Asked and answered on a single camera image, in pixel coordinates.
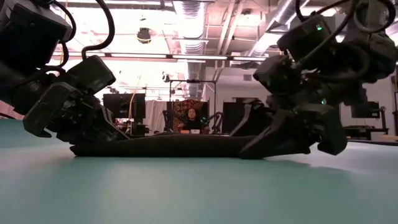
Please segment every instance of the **person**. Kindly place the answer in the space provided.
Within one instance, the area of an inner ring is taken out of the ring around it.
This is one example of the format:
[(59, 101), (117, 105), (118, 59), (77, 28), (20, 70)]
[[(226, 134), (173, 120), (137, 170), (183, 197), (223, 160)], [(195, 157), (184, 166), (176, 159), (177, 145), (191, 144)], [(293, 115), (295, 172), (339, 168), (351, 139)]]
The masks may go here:
[(187, 113), (188, 119), (184, 122), (178, 125), (179, 129), (190, 131), (190, 130), (201, 130), (203, 133), (207, 134), (208, 133), (208, 127), (203, 127), (202, 123), (200, 121), (200, 118), (198, 117), (198, 113), (196, 109), (191, 108), (188, 110)]

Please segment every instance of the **teal table surface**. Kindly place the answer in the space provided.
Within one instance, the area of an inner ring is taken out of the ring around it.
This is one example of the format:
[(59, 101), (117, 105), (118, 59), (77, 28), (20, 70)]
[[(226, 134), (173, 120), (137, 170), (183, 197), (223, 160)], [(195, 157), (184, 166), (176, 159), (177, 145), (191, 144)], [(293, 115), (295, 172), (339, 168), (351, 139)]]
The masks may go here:
[(1, 224), (398, 223), (396, 147), (263, 161), (85, 158), (5, 119), (0, 143)]

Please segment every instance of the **air duct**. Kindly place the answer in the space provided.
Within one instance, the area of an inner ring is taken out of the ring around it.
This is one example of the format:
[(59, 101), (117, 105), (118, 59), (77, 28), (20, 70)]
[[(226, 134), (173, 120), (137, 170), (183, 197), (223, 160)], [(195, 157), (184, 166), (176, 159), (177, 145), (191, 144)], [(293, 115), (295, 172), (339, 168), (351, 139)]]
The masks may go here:
[[(184, 55), (201, 55), (205, 43), (201, 39), (205, 33), (206, 3), (198, 1), (174, 1), (174, 9), (181, 23), (179, 35), (185, 40), (180, 41), (181, 53)], [(201, 63), (187, 63), (188, 79), (204, 79)], [(187, 85), (190, 98), (200, 98), (197, 86)]]
[[(301, 0), (301, 7), (304, 7), (310, 0)], [(295, 0), (280, 0), (274, 16), (267, 22), (266, 33), (259, 39), (254, 47), (247, 52), (248, 57), (261, 57), (269, 46), (276, 44), (279, 40), (280, 34), (271, 34), (270, 30), (276, 27), (287, 25), (296, 16)]]

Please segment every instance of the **black cloth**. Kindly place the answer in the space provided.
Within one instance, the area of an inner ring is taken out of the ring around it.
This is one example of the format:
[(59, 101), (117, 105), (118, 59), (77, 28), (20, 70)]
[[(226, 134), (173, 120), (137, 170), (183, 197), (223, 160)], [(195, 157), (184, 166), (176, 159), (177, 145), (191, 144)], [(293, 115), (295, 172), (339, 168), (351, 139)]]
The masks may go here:
[(202, 124), (201, 124), (199, 119), (196, 119), (196, 120), (193, 120), (193, 121), (188, 120), (188, 121), (184, 122), (184, 127), (182, 129), (183, 130), (187, 130), (187, 131), (190, 131), (190, 130), (201, 130), (202, 129)]
[(76, 156), (91, 157), (239, 157), (254, 136), (228, 137), (161, 133), (118, 142), (72, 146)]

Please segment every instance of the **black cable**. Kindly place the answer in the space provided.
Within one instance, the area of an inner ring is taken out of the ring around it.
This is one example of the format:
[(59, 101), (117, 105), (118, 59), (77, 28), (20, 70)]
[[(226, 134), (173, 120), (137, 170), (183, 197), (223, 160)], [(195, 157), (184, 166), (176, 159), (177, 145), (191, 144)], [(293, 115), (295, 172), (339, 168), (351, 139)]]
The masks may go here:
[(4, 117), (4, 118), (8, 118), (8, 119), (15, 119), (14, 117), (9, 116), (9, 115), (6, 115), (6, 114), (4, 114), (4, 113), (2, 113), (2, 112), (0, 112), (0, 116), (2, 116), (2, 117)]
[(66, 71), (63, 68), (60, 68), (58, 66), (52, 66), (52, 65), (44, 66), (40, 70), (38, 70), (35, 73), (33, 73), (31, 76), (29, 76), (29, 77), (27, 77), (27, 78), (25, 78), (25, 79), (23, 79), (23, 80), (21, 80), (19, 82), (16, 82), (16, 83), (13, 83), (13, 84), (9, 84), (9, 85), (0, 85), (0, 89), (4, 90), (4, 89), (8, 88), (8, 89), (11, 89), (11, 91), (12, 91), (12, 89), (14, 89), (14, 88), (17, 88), (19, 86), (28, 84), (28, 83), (30, 83), (30, 82), (32, 82), (34, 80), (40, 79), (42, 76), (46, 75), (47, 72), (51, 72), (51, 71), (57, 71), (57, 72), (60, 73), (60, 75), (63, 75), (63, 74), (66, 73)]
[(326, 82), (331, 82), (331, 83), (336, 83), (336, 82), (348, 82), (348, 81), (355, 81), (358, 79), (361, 79), (369, 70), (371, 61), (367, 53), (362, 50), (360, 47), (357, 47), (353, 44), (348, 44), (348, 43), (339, 43), (336, 44), (338, 47), (344, 47), (348, 50), (350, 50), (352, 53), (354, 53), (359, 61), (362, 63), (362, 67), (358, 72), (353, 73), (350, 76), (344, 76), (344, 77), (333, 77), (333, 76), (327, 76), (327, 75), (317, 75), (317, 74), (308, 74), (307, 76), (309, 78), (317, 78), (321, 79)]
[(359, 0), (351, 0), (351, 4), (349, 6), (349, 11), (347, 13), (347, 16), (343, 19), (343, 22), (337, 27), (337, 29), (328, 37), (326, 38), (320, 45), (315, 47), (309, 54), (304, 56), (301, 60), (299, 60), (296, 63), (296, 67), (300, 68), (303, 65), (305, 65), (305, 62), (312, 59), (316, 53), (318, 53), (322, 48), (324, 48), (326, 45), (328, 45), (333, 39), (336, 39), (336, 36), (347, 26), (349, 20), (354, 16), (356, 6), (358, 4)]
[(296, 16), (298, 19), (300, 19), (301, 22), (304, 22), (305, 17), (301, 13), (300, 5), (301, 5), (301, 0), (296, 0), (296, 5), (295, 5)]
[(67, 43), (65, 41), (61, 41), (60, 43), (62, 45), (63, 59), (62, 59), (62, 63), (58, 66), (62, 68), (64, 65), (67, 64), (67, 62), (69, 60), (69, 50), (67, 47)]
[(105, 47), (109, 46), (109, 44), (112, 43), (113, 38), (114, 38), (115, 29), (114, 29), (114, 21), (113, 21), (111, 11), (109, 10), (109, 8), (107, 7), (106, 3), (103, 0), (96, 0), (96, 2), (99, 4), (99, 6), (102, 8), (102, 10), (105, 13), (106, 20), (108, 21), (108, 26), (109, 26), (109, 35), (106, 38), (106, 40), (100, 44), (83, 47), (83, 49), (81, 50), (82, 59), (87, 58), (86, 53), (89, 50), (101, 50), (101, 49), (104, 49)]
[(70, 33), (70, 37), (69, 37), (68, 41), (72, 40), (76, 35), (76, 29), (77, 29), (75, 19), (73, 18), (70, 11), (65, 6), (63, 6), (63, 4), (57, 2), (56, 0), (53, 0), (53, 4), (56, 5), (57, 7), (59, 7), (68, 16), (69, 21), (72, 24), (72, 32)]
[(360, 31), (363, 31), (363, 32), (366, 32), (366, 33), (369, 33), (369, 34), (374, 34), (374, 33), (377, 33), (377, 32), (384, 31), (391, 24), (394, 23), (394, 20), (396, 18), (396, 9), (395, 9), (394, 4), (390, 0), (377, 0), (377, 1), (383, 3), (383, 5), (385, 5), (387, 7), (387, 10), (388, 10), (388, 20), (387, 20), (387, 22), (383, 26), (381, 26), (381, 27), (379, 27), (377, 29), (370, 29), (370, 28), (367, 28), (367, 27), (363, 26), (363, 24), (358, 19), (357, 13), (355, 13), (354, 22), (355, 22), (355, 25), (358, 27), (358, 29)]

